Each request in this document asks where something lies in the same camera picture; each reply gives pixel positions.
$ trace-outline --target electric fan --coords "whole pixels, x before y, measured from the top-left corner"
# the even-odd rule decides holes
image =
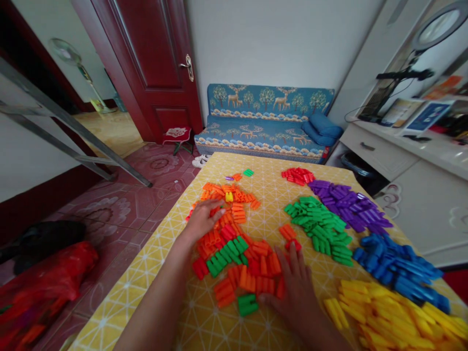
[[[98,91],[93,85],[93,81],[89,76],[88,72],[81,64],[81,56],[79,55],[78,51],[66,41],[58,38],[52,38],[49,40],[50,49],[64,62],[68,63],[70,66],[75,66],[79,69],[81,74],[83,75],[84,79],[91,85],[91,88],[97,95],[98,100],[102,104],[102,111],[99,113],[111,113],[115,112],[117,109],[110,109],[106,106],[104,100],[99,95]]]

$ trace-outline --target small stool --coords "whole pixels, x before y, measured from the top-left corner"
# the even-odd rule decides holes
[[[187,150],[192,155],[194,152],[194,146],[188,142],[191,131],[192,129],[188,126],[169,128],[162,137],[162,144],[164,145],[166,141],[174,142],[174,156],[177,154],[180,148]],[[189,144],[191,146],[191,150],[187,149],[183,143]]]

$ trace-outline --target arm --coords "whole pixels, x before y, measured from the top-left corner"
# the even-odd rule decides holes
[[[352,351],[346,339],[322,312],[312,284],[312,271],[304,264],[302,251],[296,253],[295,244],[290,247],[291,265],[284,254],[275,247],[286,285],[283,300],[263,294],[260,302],[273,307],[285,320],[309,350]]]
[[[223,203],[207,200],[197,205],[114,350],[169,350],[185,295],[192,247],[224,214],[220,210],[210,217],[210,211]]]

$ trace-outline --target hand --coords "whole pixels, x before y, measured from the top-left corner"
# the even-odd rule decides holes
[[[275,247],[281,263],[281,269],[286,285],[286,295],[280,300],[273,295],[263,294],[260,302],[275,309],[284,319],[288,327],[304,341],[315,334],[317,325],[327,320],[318,304],[312,284],[312,271],[304,264],[302,251],[296,253],[295,244],[290,246],[289,266],[282,251]]]
[[[211,210],[224,204],[224,200],[206,200],[200,202],[192,212],[189,222],[185,226],[183,233],[189,235],[190,239],[194,242],[199,240],[203,235],[209,232],[215,226],[215,223],[223,216],[226,212],[225,209],[221,209],[210,217]]]

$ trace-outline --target red plastic bag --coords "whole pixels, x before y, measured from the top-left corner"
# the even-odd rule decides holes
[[[0,350],[29,350],[65,303],[79,296],[98,254],[87,241],[63,249],[0,287]]]

